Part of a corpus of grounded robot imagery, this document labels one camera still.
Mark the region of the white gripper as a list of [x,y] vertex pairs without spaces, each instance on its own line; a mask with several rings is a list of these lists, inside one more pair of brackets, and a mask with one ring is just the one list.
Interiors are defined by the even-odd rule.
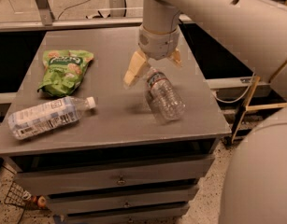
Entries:
[[134,52],[123,82],[127,87],[132,87],[149,71],[149,58],[161,60],[167,58],[177,67],[182,67],[179,43],[179,29],[168,34],[156,34],[148,31],[143,26],[139,27],[138,45],[140,49]]

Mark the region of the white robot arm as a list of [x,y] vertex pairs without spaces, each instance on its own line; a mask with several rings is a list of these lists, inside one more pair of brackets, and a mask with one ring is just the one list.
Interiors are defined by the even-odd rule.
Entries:
[[[287,101],[287,6],[271,0],[144,0],[139,49],[124,77],[148,60],[180,62],[177,19],[191,18]],[[222,188],[219,224],[287,224],[287,106],[235,150]]]

